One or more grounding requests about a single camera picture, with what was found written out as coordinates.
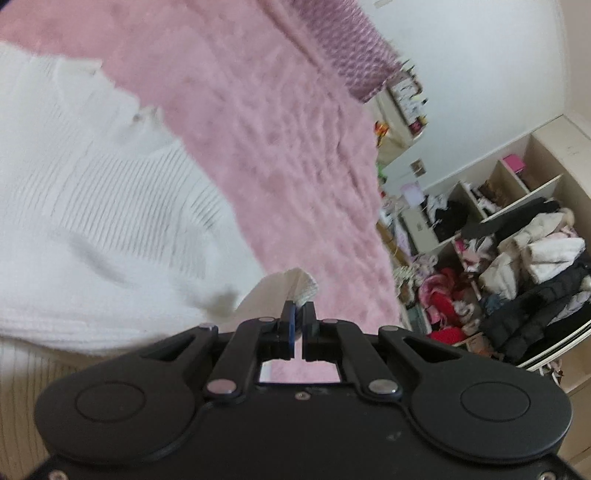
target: white cloth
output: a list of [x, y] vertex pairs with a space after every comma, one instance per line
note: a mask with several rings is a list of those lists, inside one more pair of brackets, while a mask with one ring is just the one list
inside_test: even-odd
[[[508, 300], [513, 300], [517, 296], [522, 268], [537, 284], [565, 270], [584, 250], [584, 240], [546, 237], [552, 236], [554, 232], [565, 226], [571, 226], [572, 223], [574, 223], [573, 214], [568, 209], [557, 213], [540, 213], [534, 217], [527, 226], [499, 244], [499, 256], [480, 276], [479, 281], [482, 287], [490, 293], [498, 293]], [[543, 242], [564, 243], [543, 244]]]
[[569, 268], [584, 249], [582, 238], [544, 238], [525, 247], [522, 260], [532, 280], [540, 284]]
[[0, 43], [0, 335], [117, 353], [264, 276], [228, 201], [100, 63]]
[[518, 271], [515, 262], [507, 253], [501, 253], [480, 275], [480, 285], [489, 293], [496, 293], [507, 300], [517, 296]]
[[565, 214], [540, 213], [515, 235], [504, 239], [499, 244], [499, 252], [506, 252], [514, 260], [519, 257], [521, 250], [528, 244], [541, 240], [564, 225]]

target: black jacket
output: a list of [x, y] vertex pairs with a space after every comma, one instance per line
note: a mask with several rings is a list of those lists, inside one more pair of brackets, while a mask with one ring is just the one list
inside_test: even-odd
[[591, 273], [591, 257], [584, 252], [554, 278], [526, 291], [485, 319], [480, 329], [505, 359], [519, 363], [530, 345], [544, 337], [544, 329], [568, 304]]

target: purple patterned fabric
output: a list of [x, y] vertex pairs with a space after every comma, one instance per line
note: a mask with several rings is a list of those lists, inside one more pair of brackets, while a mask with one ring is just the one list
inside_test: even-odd
[[401, 68], [356, 0], [287, 0], [304, 21], [352, 96], [367, 102]]

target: circular cover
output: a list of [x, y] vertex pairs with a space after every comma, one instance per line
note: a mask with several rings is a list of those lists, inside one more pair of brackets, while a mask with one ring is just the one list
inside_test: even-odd
[[48, 449], [95, 464], [150, 457], [186, 430], [195, 399], [167, 362], [99, 364], [51, 384], [35, 407]]
[[568, 397], [547, 379], [473, 355], [430, 365], [413, 392], [411, 413], [431, 440], [492, 463], [552, 451], [572, 418]]

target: pile of clothes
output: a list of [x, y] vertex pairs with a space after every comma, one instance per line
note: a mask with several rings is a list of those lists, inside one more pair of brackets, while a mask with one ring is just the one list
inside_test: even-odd
[[518, 364], [548, 325], [589, 300], [591, 257], [573, 225], [571, 210], [537, 199], [462, 230], [465, 240], [498, 242], [498, 256], [479, 277], [486, 295], [479, 329], [505, 361]]
[[440, 242], [455, 236], [468, 222], [468, 207], [445, 195], [428, 195], [421, 204], [426, 211], [429, 225]]
[[429, 337], [453, 345], [478, 331], [480, 319], [472, 318], [476, 306], [466, 301], [470, 288], [466, 276], [449, 267], [423, 281], [418, 299], [431, 324]]

